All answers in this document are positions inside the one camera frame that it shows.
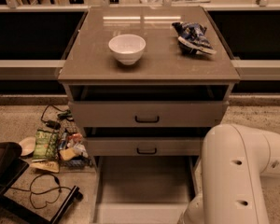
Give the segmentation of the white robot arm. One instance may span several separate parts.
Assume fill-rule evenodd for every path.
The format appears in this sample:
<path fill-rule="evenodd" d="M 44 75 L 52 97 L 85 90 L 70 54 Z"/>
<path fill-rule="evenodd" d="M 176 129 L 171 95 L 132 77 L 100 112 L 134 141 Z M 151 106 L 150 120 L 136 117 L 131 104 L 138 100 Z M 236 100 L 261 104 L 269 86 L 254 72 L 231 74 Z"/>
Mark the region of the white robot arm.
<path fill-rule="evenodd" d="M 202 191 L 178 224 L 270 224 L 260 179 L 280 178 L 280 134 L 220 124 L 205 136 Z"/>

